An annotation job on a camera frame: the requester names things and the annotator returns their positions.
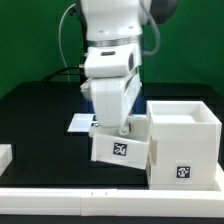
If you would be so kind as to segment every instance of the black cable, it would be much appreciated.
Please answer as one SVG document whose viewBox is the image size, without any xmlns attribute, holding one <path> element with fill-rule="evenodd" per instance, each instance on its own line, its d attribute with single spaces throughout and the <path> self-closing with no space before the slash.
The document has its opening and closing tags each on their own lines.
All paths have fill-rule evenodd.
<svg viewBox="0 0 224 224">
<path fill-rule="evenodd" d="M 144 38 L 144 45 L 146 47 L 146 50 L 149 51 L 150 49 L 149 49 L 148 43 L 147 43 L 144 36 L 143 36 L 143 38 Z M 161 83 L 160 75 L 159 75 L 158 68 L 157 68 L 157 65 L 156 65 L 156 62 L 155 62 L 155 59 L 154 59 L 153 55 L 144 55 L 144 56 L 148 56 L 150 58 L 150 61 L 153 65 L 154 73 L 155 73 L 156 78 L 158 80 L 158 83 Z"/>
<path fill-rule="evenodd" d="M 74 70 L 74 69 L 78 69 L 79 71 L 83 71 L 82 68 L 80 68 L 79 66 L 69 66 L 69 67 L 66 67 L 66 68 L 62 68 L 62 69 L 59 69 L 57 70 L 56 72 L 52 73 L 51 75 L 48 75 L 46 76 L 42 82 L 49 82 L 52 78 L 54 78 L 55 76 L 58 76 L 58 75 L 67 75 L 68 74 L 62 74 L 62 72 L 66 72 L 66 71 L 69 71 L 69 70 Z M 69 74 L 69 75 L 77 75 L 77 76 L 81 76 L 83 74 Z"/>
</svg>

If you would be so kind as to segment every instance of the white box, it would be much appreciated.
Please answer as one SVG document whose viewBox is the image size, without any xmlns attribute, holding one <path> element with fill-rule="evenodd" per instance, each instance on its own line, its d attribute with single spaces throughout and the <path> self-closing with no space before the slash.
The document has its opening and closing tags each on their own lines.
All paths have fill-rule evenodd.
<svg viewBox="0 0 224 224">
<path fill-rule="evenodd" d="M 146 118 L 129 117 L 131 133 L 120 136 L 118 129 L 97 128 L 93 136 L 92 161 L 145 169 L 150 135 Z"/>
<path fill-rule="evenodd" d="M 212 189 L 222 125 L 206 105 L 148 101 L 147 117 L 152 139 L 150 189 Z"/>
</svg>

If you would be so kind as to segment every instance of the open white box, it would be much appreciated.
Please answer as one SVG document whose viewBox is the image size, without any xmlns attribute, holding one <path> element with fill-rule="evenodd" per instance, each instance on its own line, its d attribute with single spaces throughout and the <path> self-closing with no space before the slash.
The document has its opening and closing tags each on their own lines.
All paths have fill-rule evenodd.
<svg viewBox="0 0 224 224">
<path fill-rule="evenodd" d="M 224 172 L 216 164 L 212 188 L 203 191 L 0 188 L 0 214 L 224 218 Z"/>
<path fill-rule="evenodd" d="M 148 101 L 150 189 L 211 190 L 221 122 L 198 101 Z"/>
</svg>

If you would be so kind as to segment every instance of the black tabletop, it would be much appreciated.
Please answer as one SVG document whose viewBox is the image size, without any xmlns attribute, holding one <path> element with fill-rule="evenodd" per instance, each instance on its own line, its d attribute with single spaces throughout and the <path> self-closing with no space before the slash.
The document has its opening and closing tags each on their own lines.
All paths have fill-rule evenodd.
<svg viewBox="0 0 224 224">
<path fill-rule="evenodd" d="M 201 84 L 144 84 L 133 113 L 147 100 L 200 100 L 224 121 L 224 99 Z M 148 189 L 145 171 L 91 162 L 88 133 L 68 133 L 74 113 L 92 113 L 78 83 L 29 82 L 0 100 L 0 144 L 13 145 L 13 161 L 0 187 Z M 223 135 L 219 161 L 224 161 Z M 0 223 L 201 223 L 201 219 L 0 216 Z M 223 223 L 204 219 L 203 223 Z"/>
</svg>

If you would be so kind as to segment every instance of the green wall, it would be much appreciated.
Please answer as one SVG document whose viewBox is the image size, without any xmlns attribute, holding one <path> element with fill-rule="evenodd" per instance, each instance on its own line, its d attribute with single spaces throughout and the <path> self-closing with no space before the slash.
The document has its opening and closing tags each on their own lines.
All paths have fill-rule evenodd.
<svg viewBox="0 0 224 224">
<path fill-rule="evenodd" d="M 0 0 L 0 97 L 26 81 L 38 81 L 63 67 L 58 24 L 73 0 Z M 180 0 L 175 15 L 159 26 L 160 52 L 154 61 L 161 82 L 193 82 L 224 95 L 224 0 Z M 150 27 L 147 42 L 153 47 Z M 76 17 L 67 17 L 63 47 L 69 65 L 82 57 Z M 144 82 L 157 82 L 153 64 L 144 58 Z"/>
</svg>

